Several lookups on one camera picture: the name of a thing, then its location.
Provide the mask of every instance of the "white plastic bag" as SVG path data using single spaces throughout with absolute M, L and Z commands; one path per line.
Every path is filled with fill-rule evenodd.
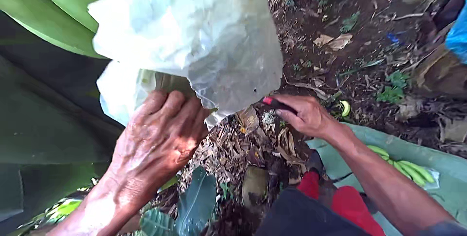
M 188 78 L 212 126 L 280 86 L 282 53 L 267 0 L 100 0 L 97 81 L 104 111 L 127 124 L 162 72 Z

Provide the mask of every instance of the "banana bunch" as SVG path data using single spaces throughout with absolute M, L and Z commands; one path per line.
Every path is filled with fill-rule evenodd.
M 27 30 L 73 53 L 105 58 L 94 51 L 98 24 L 87 12 L 97 0 L 0 0 L 0 10 Z
M 386 160 L 390 165 L 395 167 L 400 173 L 404 174 L 408 179 L 413 180 L 417 185 L 424 187 L 425 184 L 434 183 L 435 179 L 433 176 L 425 170 L 425 168 L 418 166 L 409 161 L 400 160 L 395 161 L 389 157 L 386 150 L 378 148 L 377 146 L 368 145 L 368 148 L 378 154 L 382 159 Z

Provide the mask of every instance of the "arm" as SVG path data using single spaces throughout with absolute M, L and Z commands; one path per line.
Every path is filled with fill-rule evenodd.
M 115 235 L 206 137 L 209 111 L 195 97 L 152 92 L 115 146 L 109 169 L 81 205 L 48 235 Z
M 326 140 L 342 156 L 378 209 L 406 235 L 454 218 L 422 188 L 372 152 L 313 97 L 274 96 L 298 111 L 277 114 L 307 136 Z

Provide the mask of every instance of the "left hand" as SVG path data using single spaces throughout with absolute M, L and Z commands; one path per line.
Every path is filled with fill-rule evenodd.
M 117 182 L 116 197 L 129 203 L 150 200 L 207 136 L 208 115 L 196 97 L 185 101 L 178 91 L 151 92 L 118 139 L 106 173 Z

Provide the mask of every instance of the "ground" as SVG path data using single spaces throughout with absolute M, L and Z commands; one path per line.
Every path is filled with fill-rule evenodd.
M 398 114 L 398 104 L 377 101 L 385 86 L 392 87 L 387 80 L 391 74 L 400 71 L 411 75 L 429 54 L 419 48 L 420 16 L 398 19 L 435 10 L 439 3 L 427 1 L 407 6 L 402 0 L 269 0 L 284 60 L 277 92 L 315 96 L 341 121 L 466 157 L 465 150 L 449 149 L 440 142 L 442 125 L 434 110 L 404 120 Z M 319 46 L 316 39 L 321 35 L 351 35 L 351 39 L 342 49 L 332 49 L 332 42 Z M 419 98 L 410 78 L 407 84 L 401 96 Z M 341 116 L 339 100 L 351 106 L 346 117 Z M 446 108 L 448 103 L 452 100 L 423 99 L 423 104 L 431 107 L 443 104 Z M 454 106 L 451 110 L 459 111 Z M 273 121 L 267 122 L 269 113 L 269 108 L 254 104 L 249 111 L 226 118 L 183 170 L 179 192 L 186 189 L 191 171 L 199 165 L 218 180 L 214 219 L 206 235 L 252 235 L 278 193 L 300 182 L 306 171 L 305 162 L 313 151 L 304 140 L 311 137 L 296 132 L 273 114 Z M 267 170 L 267 193 L 257 199 L 244 198 L 242 182 L 248 166 Z M 168 204 L 165 208 L 166 213 L 176 215 Z

